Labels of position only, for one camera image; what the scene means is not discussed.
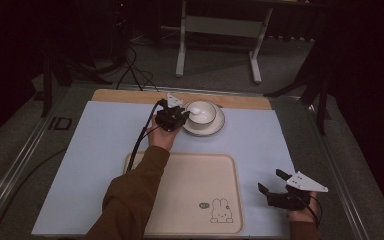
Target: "long-sleeved shirt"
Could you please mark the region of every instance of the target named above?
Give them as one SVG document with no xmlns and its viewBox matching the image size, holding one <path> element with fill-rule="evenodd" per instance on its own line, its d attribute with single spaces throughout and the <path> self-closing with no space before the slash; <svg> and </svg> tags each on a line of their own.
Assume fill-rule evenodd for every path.
<svg viewBox="0 0 384 240">
<path fill-rule="evenodd" d="M 157 196 L 170 153 L 151 146 L 138 166 L 112 180 L 103 212 L 86 240 L 141 240 Z M 290 222 L 291 240 L 319 239 L 314 223 Z"/>
</svg>

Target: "beige tray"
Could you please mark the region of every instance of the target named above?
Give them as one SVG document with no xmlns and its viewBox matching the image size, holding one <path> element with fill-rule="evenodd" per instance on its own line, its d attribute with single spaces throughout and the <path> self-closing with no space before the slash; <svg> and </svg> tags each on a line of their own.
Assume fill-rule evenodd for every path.
<svg viewBox="0 0 384 240">
<path fill-rule="evenodd" d="M 142 152 L 137 153 L 133 168 L 142 157 Z M 171 153 L 145 235 L 234 234 L 242 227 L 233 158 Z"/>
</svg>

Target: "white saucer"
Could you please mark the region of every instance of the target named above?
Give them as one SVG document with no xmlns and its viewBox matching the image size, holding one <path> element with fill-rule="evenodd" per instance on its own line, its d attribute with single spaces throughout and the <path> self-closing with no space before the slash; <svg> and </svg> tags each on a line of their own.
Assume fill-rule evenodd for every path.
<svg viewBox="0 0 384 240">
<path fill-rule="evenodd" d="M 183 105 L 184 108 L 187 108 L 190 102 L 186 103 Z M 218 132 L 224 125 L 224 113 L 223 111 L 214 103 L 211 103 L 214 108 L 216 109 L 216 118 L 214 121 L 211 123 L 210 126 L 208 126 L 205 129 L 194 129 L 190 126 L 189 122 L 186 121 L 185 125 L 183 125 L 183 128 L 190 134 L 195 135 L 195 136 L 209 136 L 212 135 L 216 132 Z"/>
</svg>

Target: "dark background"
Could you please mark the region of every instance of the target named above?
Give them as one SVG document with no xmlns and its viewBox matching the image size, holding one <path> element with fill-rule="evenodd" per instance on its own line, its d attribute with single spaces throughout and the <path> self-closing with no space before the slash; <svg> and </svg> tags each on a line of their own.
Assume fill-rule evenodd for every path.
<svg viewBox="0 0 384 240">
<path fill-rule="evenodd" d="M 180 13 L 173 9 L 180 8 L 179 1 L 168 2 L 138 0 L 139 11 L 129 14 L 158 40 L 160 25 L 179 23 Z M 108 49 L 114 36 L 112 3 L 0 1 L 0 126 L 35 94 L 31 79 L 42 72 L 44 39 L 61 43 L 78 62 L 123 51 Z M 199 13 L 206 8 L 191 9 Z M 329 93 L 336 97 L 384 194 L 384 1 L 364 1 L 351 14 L 331 19 L 326 28 L 321 27 L 327 21 L 323 13 L 306 11 L 275 9 L 268 35 L 286 36 L 286 41 L 294 36 L 316 38 L 312 52 L 322 54 L 309 59 L 309 72 L 319 68 L 320 56 L 335 56 L 330 59 L 334 71 Z M 215 14 L 232 13 L 222 9 Z M 258 18 L 258 12 L 251 17 Z"/>
</svg>

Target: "bowl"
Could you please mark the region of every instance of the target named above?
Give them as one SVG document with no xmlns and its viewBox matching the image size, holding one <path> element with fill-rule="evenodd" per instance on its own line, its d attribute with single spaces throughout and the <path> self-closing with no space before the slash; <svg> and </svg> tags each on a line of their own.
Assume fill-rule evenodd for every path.
<svg viewBox="0 0 384 240">
<path fill-rule="evenodd" d="M 215 107 L 206 101 L 191 102 L 186 110 L 191 112 L 187 121 L 194 129 L 205 129 L 210 126 L 216 118 Z"/>
</svg>

